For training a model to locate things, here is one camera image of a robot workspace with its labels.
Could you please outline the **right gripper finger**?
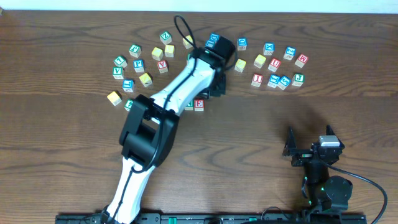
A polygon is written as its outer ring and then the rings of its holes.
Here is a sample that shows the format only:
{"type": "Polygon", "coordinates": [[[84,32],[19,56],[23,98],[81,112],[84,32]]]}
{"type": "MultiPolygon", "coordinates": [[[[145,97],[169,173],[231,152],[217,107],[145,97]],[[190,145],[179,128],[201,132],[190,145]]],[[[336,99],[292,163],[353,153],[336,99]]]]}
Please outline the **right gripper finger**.
{"type": "Polygon", "coordinates": [[[289,126],[287,140],[285,142],[283,156],[294,156],[297,153],[297,145],[294,138],[293,129],[289,126]]]}
{"type": "MultiPolygon", "coordinates": [[[[336,135],[330,125],[326,126],[326,135],[336,135]]],[[[344,149],[345,145],[340,141],[340,146],[339,148],[344,149]]]]}

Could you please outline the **red E block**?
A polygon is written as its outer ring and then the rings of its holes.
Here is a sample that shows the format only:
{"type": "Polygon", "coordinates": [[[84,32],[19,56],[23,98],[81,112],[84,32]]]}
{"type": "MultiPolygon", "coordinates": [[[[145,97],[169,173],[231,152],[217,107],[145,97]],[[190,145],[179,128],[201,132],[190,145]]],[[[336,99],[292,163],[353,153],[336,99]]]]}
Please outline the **red E block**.
{"type": "Polygon", "coordinates": [[[204,100],[194,100],[194,110],[195,111],[203,111],[205,109],[205,102],[204,100]]]}

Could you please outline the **green N block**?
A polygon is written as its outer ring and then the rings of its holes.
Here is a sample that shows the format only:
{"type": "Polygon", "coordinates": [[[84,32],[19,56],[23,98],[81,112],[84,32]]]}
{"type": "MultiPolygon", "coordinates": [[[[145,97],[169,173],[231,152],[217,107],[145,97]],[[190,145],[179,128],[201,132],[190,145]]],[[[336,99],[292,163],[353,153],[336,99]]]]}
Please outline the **green N block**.
{"type": "Polygon", "coordinates": [[[193,100],[189,101],[187,106],[184,108],[184,110],[187,111],[193,111],[194,110],[194,105],[193,105],[193,100]]]}

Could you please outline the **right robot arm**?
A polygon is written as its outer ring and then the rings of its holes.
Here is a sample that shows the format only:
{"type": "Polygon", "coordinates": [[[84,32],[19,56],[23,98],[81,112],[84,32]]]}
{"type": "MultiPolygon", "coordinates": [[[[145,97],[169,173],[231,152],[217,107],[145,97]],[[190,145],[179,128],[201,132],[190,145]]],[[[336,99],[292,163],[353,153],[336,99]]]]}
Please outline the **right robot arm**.
{"type": "Polygon", "coordinates": [[[331,216],[340,222],[341,214],[348,209],[353,184],[341,176],[331,176],[328,168],[339,160],[344,148],[329,125],[326,134],[320,136],[310,149],[299,149],[292,128],[288,129],[282,155],[292,158],[293,167],[304,168],[302,194],[310,204],[302,212],[306,222],[314,222],[320,216],[331,216]]]}

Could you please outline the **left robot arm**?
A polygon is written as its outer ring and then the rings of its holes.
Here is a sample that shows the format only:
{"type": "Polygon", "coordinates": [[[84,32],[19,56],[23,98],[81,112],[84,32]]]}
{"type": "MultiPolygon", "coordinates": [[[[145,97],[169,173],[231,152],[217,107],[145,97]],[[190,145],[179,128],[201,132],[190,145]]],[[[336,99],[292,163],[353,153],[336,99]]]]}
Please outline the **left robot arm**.
{"type": "Polygon", "coordinates": [[[220,37],[213,46],[193,50],[185,68],[163,90],[137,96],[124,123],[119,143],[123,169],[113,201],[101,212],[102,223],[131,223],[153,170],[168,156],[180,115],[199,94],[225,93],[225,70],[236,51],[220,37]]]}

